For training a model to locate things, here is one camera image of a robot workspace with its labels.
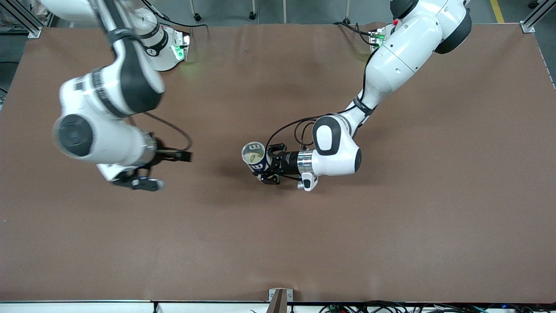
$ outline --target brown table surface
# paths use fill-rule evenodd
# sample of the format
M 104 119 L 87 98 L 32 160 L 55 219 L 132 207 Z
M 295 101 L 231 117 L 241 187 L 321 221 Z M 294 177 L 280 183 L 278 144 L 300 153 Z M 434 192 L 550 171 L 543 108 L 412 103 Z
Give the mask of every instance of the brown table surface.
M 336 26 L 196 29 L 155 114 L 195 161 L 158 193 L 105 182 L 52 139 L 58 89 L 113 58 L 99 30 L 27 42 L 0 120 L 0 299 L 552 302 L 556 94 L 533 35 L 475 25 L 357 135 L 361 169 L 311 193 L 259 183 L 241 147 L 342 110 L 368 47 Z M 171 129 L 136 123 L 173 146 Z M 296 149 L 292 130 L 279 135 Z

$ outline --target motion blurred robot arm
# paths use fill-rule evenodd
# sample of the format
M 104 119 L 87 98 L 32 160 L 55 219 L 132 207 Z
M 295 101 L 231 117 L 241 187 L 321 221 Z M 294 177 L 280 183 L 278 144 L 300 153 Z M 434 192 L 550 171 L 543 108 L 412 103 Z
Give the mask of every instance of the motion blurred robot arm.
M 89 0 L 40 0 L 54 15 L 72 22 L 98 22 Z M 142 0 L 119 0 L 118 5 L 125 9 L 127 20 L 137 38 L 143 44 L 149 62 L 157 71 L 167 71 L 187 57 L 189 34 L 162 26 L 155 14 L 161 13 L 148 2 Z
M 469 9 L 462 0 L 392 0 L 396 24 L 370 34 L 375 46 L 364 73 L 364 87 L 344 111 L 319 117 L 312 128 L 314 149 L 285 151 L 284 144 L 249 143 L 242 156 L 264 183 L 298 175 L 298 188 L 311 191 L 321 175 L 357 172 L 361 149 L 354 142 L 359 127 L 384 98 L 406 83 L 434 53 L 458 47 L 471 30 Z
M 138 169 L 150 171 L 162 160 L 189 162 L 191 154 L 165 148 L 151 133 L 123 121 L 155 109 L 164 84 L 149 64 L 122 3 L 91 0 L 91 7 L 116 60 L 62 85 L 62 114 L 54 137 L 66 155 L 96 163 L 106 180 L 132 189 L 160 190 L 160 180 L 140 176 Z

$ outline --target black cable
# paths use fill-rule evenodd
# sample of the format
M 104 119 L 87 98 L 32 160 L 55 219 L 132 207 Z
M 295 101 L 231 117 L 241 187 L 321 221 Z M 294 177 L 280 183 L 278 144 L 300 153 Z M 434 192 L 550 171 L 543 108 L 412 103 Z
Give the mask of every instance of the black cable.
M 394 312 L 393 312 L 389 307 L 387 307 L 387 306 L 380 306 L 378 309 L 374 310 L 374 311 L 371 312 L 371 313 L 377 313 L 378 311 L 380 311 L 380 310 L 382 310 L 382 309 L 386 309 L 386 310 L 390 311 L 390 313 L 394 313 Z
M 303 138 L 305 137 L 305 130 L 307 129 L 307 127 L 309 127 L 309 125 L 314 125 L 314 124 L 315 124 L 315 122 L 310 122 L 310 123 L 307 123 L 307 124 L 305 125 L 305 127 L 303 127 L 303 130 L 301 131 L 301 140 L 298 141 L 298 143 L 301 145 L 301 148 L 307 147 L 307 146 L 310 146 L 310 145 L 313 145 L 313 144 L 315 143 L 315 140 L 311 141 L 311 142 L 308 143 L 308 144 L 305 144 L 305 143 L 303 142 Z
M 137 124 L 135 124 L 135 120 L 134 120 L 131 116 L 128 116 L 128 117 L 127 117 L 127 121 L 130 122 L 130 125 L 131 125 L 131 126 L 137 126 Z
M 518 313 L 533 313 L 533 309 L 528 306 L 518 306 L 515 304 L 509 304 L 508 306 L 512 307 Z
M 385 307 L 391 307 L 392 309 L 394 309 L 396 311 L 396 313 L 403 313 L 397 306 L 396 303 L 394 302 L 387 302 L 387 301 L 379 301 L 379 303 L 381 303 L 382 305 L 384 305 Z
M 344 308 L 347 309 L 350 313 L 357 313 L 354 309 L 351 308 L 351 306 L 344 306 Z
M 357 126 L 357 128 L 355 129 L 355 134 L 357 133 L 357 129 L 359 129 L 359 127 L 361 127 L 361 125 Z M 404 311 L 405 311 L 404 313 L 409 313 L 408 308 L 405 307 L 405 305 L 403 305 L 402 303 L 394 303 L 394 304 L 397 304 L 397 305 L 403 307 Z
M 327 113 L 327 114 L 323 114 L 323 115 L 317 115 L 317 116 L 311 116 L 311 117 L 309 117 L 309 118 L 299 119 L 299 120 L 293 121 L 293 122 L 291 122 L 291 123 L 289 123 L 289 124 L 287 124 L 287 125 L 285 125 L 285 126 L 282 126 L 280 129 L 278 129 L 277 131 L 275 131 L 275 132 L 270 136 L 270 138 L 269 138 L 268 141 L 266 142 L 265 150 L 268 150 L 268 149 L 269 149 L 270 141 L 274 138 L 274 136 L 276 136 L 279 132 L 283 131 L 284 129 L 286 129 L 286 128 L 292 126 L 292 125 L 295 125 L 296 123 L 300 123 L 300 122 L 302 123 L 302 122 L 305 122 L 305 121 L 315 120 L 315 119 L 321 118 L 321 117 L 326 116 L 326 115 L 346 113 L 347 111 L 349 111 L 349 110 L 351 110 L 351 109 L 353 109 L 353 108 L 355 108 L 355 106 L 352 106 L 352 107 L 350 107 L 350 108 L 348 108 L 348 109 L 345 109 L 344 111 L 340 111 L 340 112 L 336 112 L 336 113 Z
M 362 34 L 362 35 L 367 35 L 367 36 L 369 35 L 368 32 L 363 32 L 363 31 L 361 31 L 361 30 L 358 31 L 356 28 L 354 28 L 354 27 L 352 27 L 351 25 L 346 24 L 346 23 L 344 23 L 344 22 L 336 22 L 336 23 L 334 23 L 333 25 L 345 26 L 345 27 L 347 27 L 349 30 L 351 30 L 351 31 L 353 31 L 353 32 L 356 32 L 356 33 L 358 32 L 358 33 L 360 33 L 360 34 Z
M 365 69 L 363 70 L 363 91 L 361 92 L 361 98 L 359 99 L 359 101 L 361 102 L 363 102 L 363 98 L 365 98 L 365 86 L 367 85 L 367 65 L 369 65 L 371 58 L 373 57 L 373 55 L 375 55 L 377 51 L 378 49 L 375 49 L 375 51 L 371 53 L 371 55 L 367 59 L 367 62 L 365 63 Z
M 345 27 L 347 27 L 349 30 L 358 33 L 359 36 L 361 37 L 361 40 L 363 40 L 363 42 L 365 42 L 367 45 L 373 46 L 373 47 L 377 47 L 377 48 L 380 47 L 380 45 L 379 45 L 378 43 L 372 43 L 372 42 L 370 42 L 370 41 L 367 41 L 367 40 L 363 37 L 363 35 L 369 36 L 369 32 L 363 32 L 363 31 L 361 31 L 361 30 L 359 29 L 359 24 L 358 24 L 358 23 L 355 23 L 355 28 L 351 27 L 350 25 L 348 25 L 348 24 L 346 24 L 346 23 L 344 23 L 344 22 L 336 22 L 336 23 L 334 23 L 334 25 L 345 26 Z
M 198 25 L 186 25 L 186 24 L 182 24 L 182 23 L 178 23 L 178 22 L 174 22 L 170 19 L 170 17 L 168 17 L 168 15 L 160 12 L 157 8 L 155 8 L 148 0 L 141 0 L 143 2 L 143 4 L 145 4 L 147 6 L 147 8 L 154 13 L 156 16 L 158 16 L 159 18 L 162 18 L 163 20 L 165 20 L 166 22 L 170 22 L 172 24 L 176 24 L 179 26 L 183 26 L 183 27 L 206 27 L 207 29 L 209 28 L 209 26 L 207 24 L 198 24 Z
M 370 41 L 367 41 L 365 38 L 363 38 L 363 34 L 359 30 L 359 24 L 355 23 L 355 28 L 357 29 L 357 32 L 359 33 L 359 37 L 361 37 L 361 40 L 363 40 L 363 42 L 365 42 L 367 45 L 372 46 L 372 47 L 376 47 L 376 48 L 380 47 L 380 45 L 378 43 L 372 43 Z
M 166 126 L 169 126 L 171 128 L 173 128 L 174 130 L 176 130 L 178 133 L 180 133 L 183 137 L 185 137 L 185 139 L 187 140 L 187 146 L 183 149 L 181 149 L 181 151 L 187 151 L 191 148 L 191 146 L 193 146 L 193 140 L 191 139 L 191 137 L 189 136 L 188 133 L 186 133 L 185 131 L 183 131 L 181 128 L 179 128 L 178 126 L 166 121 L 165 119 L 159 118 L 158 116 L 149 113 L 149 112 L 144 112 L 145 115 L 147 115 L 149 118 L 152 118 L 154 120 L 157 120 L 163 124 L 165 124 Z
M 303 127 L 303 131 L 301 132 L 301 139 L 299 139 L 297 137 L 297 129 L 299 128 L 299 126 L 301 126 L 301 124 L 303 124 L 304 122 L 310 121 L 309 123 L 307 123 L 305 125 L 305 127 Z M 305 137 L 305 130 L 307 130 L 307 127 L 309 127 L 310 125 L 314 124 L 316 120 L 307 120 L 307 121 L 303 121 L 303 122 L 299 122 L 294 129 L 294 138 L 295 141 L 297 141 L 298 144 L 300 144 L 301 146 L 309 146 L 312 145 L 314 142 L 311 143 L 304 143 L 303 142 L 303 138 Z

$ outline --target wire bundle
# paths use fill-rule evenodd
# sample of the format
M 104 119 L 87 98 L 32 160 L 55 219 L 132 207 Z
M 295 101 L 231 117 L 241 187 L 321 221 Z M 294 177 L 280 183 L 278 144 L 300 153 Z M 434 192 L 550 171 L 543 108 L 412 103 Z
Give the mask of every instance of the wire bundle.
M 289 123 L 289 124 L 287 124 L 287 125 L 285 125 L 285 126 L 282 126 L 281 128 L 279 128 L 277 131 L 275 131 L 275 132 L 270 136 L 270 138 L 269 138 L 268 141 L 266 142 L 265 150 L 268 151 L 269 145 L 270 145 L 270 141 L 274 138 L 274 136 L 276 136 L 279 132 L 283 131 L 284 129 L 286 129 L 286 128 L 292 126 L 292 125 L 295 125 L 295 124 L 297 124 L 297 125 L 295 126 L 295 129 L 294 129 L 294 138 L 295 138 L 295 141 L 297 141 L 297 143 L 299 143 L 299 145 L 300 145 L 299 149 L 300 149 L 300 150 L 305 150 L 305 149 L 307 149 L 307 146 L 310 146 L 310 145 L 313 145 L 313 144 L 314 144 L 314 141 L 312 141 L 312 142 L 310 142 L 310 143 L 304 143 L 304 142 L 303 142 L 303 139 L 304 139 L 304 137 L 305 137 L 305 131 L 307 130 L 307 128 L 308 128 L 310 125 L 314 125 L 314 123 L 316 122 L 316 120 L 317 120 L 318 118 L 323 117 L 323 116 L 345 113 L 345 112 L 347 112 L 347 111 L 349 111 L 349 110 L 351 110 L 351 109 L 353 109 L 353 108 L 355 108 L 355 106 L 352 106 L 352 107 L 350 107 L 349 109 L 346 109 L 346 110 L 340 111 L 340 112 L 336 112 L 336 113 L 327 113 L 327 114 L 323 114 L 323 115 L 311 116 L 311 117 L 309 117 L 309 118 L 302 118 L 302 119 L 293 121 L 293 122 L 291 122 L 291 123 Z M 307 125 L 305 125 L 305 127 L 303 127 L 303 131 L 301 132 L 301 139 L 300 139 L 300 138 L 297 137 L 297 130 L 299 129 L 299 127 L 300 127 L 303 123 L 306 123 L 306 122 L 309 122 L 309 123 L 307 123 Z M 279 176 L 285 177 L 285 178 L 289 178 L 289 179 L 292 179 L 292 180 L 296 180 L 296 181 L 298 181 L 298 182 L 301 181 L 300 178 L 290 177 L 290 176 L 282 175 L 282 174 L 276 173 L 276 172 L 274 172 L 274 173 L 277 174 L 277 175 L 279 175 Z
M 378 313 L 379 311 L 388 311 L 388 313 L 409 313 L 407 306 L 413 306 L 411 313 L 423 313 L 426 309 L 432 309 L 430 311 L 427 310 L 426 313 L 488 313 L 486 310 L 492 307 L 513 309 L 515 310 L 515 313 L 550 313 L 551 310 L 556 309 L 556 302 L 548 306 L 541 306 L 537 304 L 535 305 L 535 309 L 533 309 L 529 306 L 520 306 L 516 304 L 491 304 L 487 307 L 481 308 L 471 304 L 454 306 L 444 303 L 409 304 L 406 302 L 369 301 L 363 302 L 361 305 L 327 305 L 323 307 L 319 313 Z M 369 311 L 370 307 L 376 307 L 376 309 Z
M 206 27 L 208 28 L 209 26 L 207 24 L 199 24 L 199 25 L 186 25 L 186 24 L 181 24 L 178 22 L 174 22 L 170 19 L 170 17 L 168 17 L 168 15 L 160 12 L 159 10 L 157 10 L 157 8 L 155 8 L 148 0 L 141 0 L 143 2 L 143 4 L 145 6 L 147 6 L 147 8 L 149 10 L 151 10 L 152 13 L 154 13 L 156 16 L 158 16 L 159 18 L 162 18 L 163 20 L 165 20 L 166 22 L 172 23 L 172 24 L 176 24 L 179 26 L 183 26 L 183 27 Z
M 171 127 L 173 130 L 175 130 L 175 131 L 177 131 L 178 133 L 180 133 L 180 135 L 182 135 L 182 136 L 187 140 L 187 145 L 185 146 L 185 148 L 180 149 L 180 150 L 178 150 L 178 151 L 187 151 L 187 150 L 191 149 L 191 147 L 193 146 L 193 139 L 191 139 L 191 136 L 189 136 L 189 134 L 186 133 L 183 129 L 179 128 L 178 126 L 176 126 L 176 125 L 170 123 L 169 121 L 167 121 L 167 120 L 165 120 L 165 119 L 163 119 L 163 118 L 159 118 L 158 116 L 156 116 L 156 115 L 154 115 L 154 114 L 152 114 L 152 113 L 144 112 L 143 114 L 145 114 L 145 115 L 148 116 L 149 118 L 152 118 L 152 119 L 154 119 L 154 120 L 156 120 L 156 121 L 158 121 L 158 122 L 163 123 L 164 125 L 166 125 L 166 126 L 168 126 L 168 127 Z M 137 125 L 135 124 L 134 119 L 133 119 L 131 116 L 129 116 L 127 119 L 128 119 L 128 121 L 130 122 L 131 125 L 137 126 Z
M 378 45 L 377 43 L 371 43 L 370 41 L 367 41 L 365 39 L 365 37 L 363 37 L 363 35 L 364 36 L 369 36 L 369 32 L 361 31 L 359 29 L 359 24 L 358 23 L 355 23 L 355 28 L 353 26 L 347 24 L 347 23 L 344 23 L 344 22 L 336 22 L 333 25 L 341 25 L 341 26 L 347 27 L 349 30 L 358 33 L 359 37 L 361 37 L 361 40 L 363 40 L 363 42 L 365 42 L 367 45 L 377 47 L 377 48 L 380 47 L 380 45 Z

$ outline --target cable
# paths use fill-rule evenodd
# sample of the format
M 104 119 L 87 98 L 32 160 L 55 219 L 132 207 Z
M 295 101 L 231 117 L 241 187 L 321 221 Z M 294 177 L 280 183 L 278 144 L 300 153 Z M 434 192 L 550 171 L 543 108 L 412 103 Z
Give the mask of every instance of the cable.
M 206 27 L 207 29 L 209 28 L 209 26 L 207 24 L 199 24 L 199 25 L 186 25 L 186 24 L 181 24 L 178 22 L 174 22 L 170 19 L 170 17 L 168 17 L 166 14 L 160 12 L 157 8 L 155 8 L 148 0 L 141 0 L 143 2 L 144 5 L 147 6 L 147 8 L 149 10 L 151 10 L 152 13 L 154 13 L 156 16 L 158 16 L 159 18 L 162 18 L 163 20 L 165 20 L 166 22 L 170 22 L 172 24 L 176 24 L 179 26 L 183 26 L 183 27 Z
M 353 31 L 353 32 L 356 32 L 356 33 L 358 32 L 358 33 L 360 33 L 360 34 L 362 34 L 362 35 L 367 35 L 367 36 L 369 35 L 368 32 L 362 32 L 362 31 L 360 31 L 360 30 L 358 31 L 356 28 L 354 28 L 354 27 L 352 27 L 351 25 L 346 24 L 346 23 L 344 23 L 344 22 L 336 22 L 336 23 L 334 23 L 334 24 L 332 24 L 332 25 L 345 26 L 345 27 L 347 27 L 349 30 L 351 30 L 351 31 Z
M 386 309 L 386 310 L 390 311 L 390 313 L 394 313 L 394 312 L 392 312 L 392 310 L 389 307 L 385 307 L 385 306 L 380 306 L 378 309 L 374 310 L 371 313 L 377 313 L 378 311 L 380 311 L 382 309 Z
M 359 33 L 359 37 L 361 37 L 361 40 L 363 40 L 363 42 L 365 42 L 367 45 L 371 46 L 371 47 L 376 47 L 379 48 L 380 45 L 378 43 L 372 43 L 370 41 L 365 40 L 365 38 L 363 38 L 363 34 L 361 33 L 361 31 L 359 30 L 359 24 L 355 23 L 355 28 L 357 28 L 357 32 Z
M 303 130 L 301 131 L 301 140 L 297 139 L 297 129 L 298 129 L 299 125 L 301 125 L 301 123 L 299 123 L 299 124 L 295 127 L 295 130 L 294 130 L 294 137 L 295 137 L 295 140 L 297 141 L 297 143 L 300 144 L 300 147 L 299 147 L 300 150 L 305 150 L 305 147 L 307 147 L 307 146 L 309 146 L 309 145 L 313 145 L 313 144 L 315 143 L 314 140 L 311 141 L 311 143 L 308 143 L 308 144 L 306 144 L 306 143 L 303 142 L 303 138 L 305 137 L 305 130 L 307 129 L 307 127 L 309 127 L 310 125 L 314 125 L 314 124 L 315 124 L 315 122 L 312 121 L 312 122 L 310 122 L 310 123 L 307 123 L 307 124 L 305 125 L 305 127 L 303 127 Z
M 137 124 L 135 124 L 135 120 L 131 116 L 127 117 L 127 121 L 130 122 L 131 126 L 137 126 Z
M 359 101 L 361 102 L 363 102 L 363 98 L 365 97 L 365 86 L 367 84 L 367 65 L 369 65 L 371 58 L 373 57 L 373 55 L 375 55 L 377 51 L 378 49 L 375 49 L 375 51 L 373 51 L 369 56 L 369 58 L 367 59 L 367 63 L 365 63 L 365 69 L 363 70 L 363 91 L 361 93 L 361 98 L 359 99 Z
M 178 133 L 180 133 L 183 137 L 185 137 L 185 139 L 187 140 L 187 146 L 183 149 L 181 149 L 180 151 L 187 151 L 191 148 L 191 146 L 193 146 L 193 140 L 191 139 L 191 137 L 189 136 L 188 133 L 186 133 L 185 131 L 183 131 L 181 128 L 179 128 L 178 126 L 166 121 L 165 119 L 159 118 L 158 116 L 149 113 L 149 112 L 144 112 L 145 115 L 147 115 L 149 118 L 152 118 L 154 120 L 157 120 L 163 124 L 165 124 L 166 126 L 169 126 L 171 128 L 173 128 L 174 130 L 176 130 Z
M 350 107 L 350 108 L 348 108 L 348 109 L 345 109 L 344 111 L 340 111 L 340 112 L 327 113 L 327 114 L 323 114 L 323 115 L 316 115 L 316 116 L 311 116 L 311 117 L 309 117 L 309 118 L 299 119 L 299 120 L 293 121 L 293 122 L 291 122 L 291 123 L 289 123 L 289 124 L 287 124 L 287 125 L 285 125 L 285 126 L 282 126 L 280 129 L 278 129 L 277 131 L 275 131 L 275 132 L 270 136 L 270 138 L 269 138 L 268 141 L 266 142 L 265 149 L 268 150 L 269 145 L 270 145 L 270 141 L 274 138 L 274 136 L 276 136 L 279 132 L 283 131 L 284 129 L 286 129 L 286 128 L 292 126 L 292 125 L 295 125 L 296 123 L 303 123 L 303 122 L 306 122 L 306 121 L 316 120 L 316 119 L 318 119 L 318 118 L 321 118 L 321 117 L 327 116 L 327 115 L 346 113 L 347 111 L 352 110 L 353 108 L 355 108 L 355 106 L 352 106 L 352 107 Z
M 355 23 L 355 28 L 351 27 L 350 25 L 348 25 L 348 24 L 346 24 L 346 23 L 344 23 L 344 22 L 336 22 L 336 23 L 334 23 L 334 25 L 345 26 L 345 27 L 347 27 L 349 30 L 358 33 L 359 36 L 361 37 L 361 40 L 363 40 L 363 42 L 365 42 L 367 45 L 373 46 L 373 47 L 377 47 L 377 48 L 380 47 L 380 45 L 379 45 L 378 43 L 372 43 L 372 42 L 370 42 L 370 41 L 367 41 L 367 40 L 363 37 L 363 35 L 369 36 L 369 32 L 363 32 L 363 31 L 361 31 L 361 30 L 359 29 L 359 24 L 358 24 L 358 23 Z
M 344 308 L 346 308 L 348 310 L 349 313 L 357 313 L 354 309 L 351 308 L 351 306 L 344 306 Z

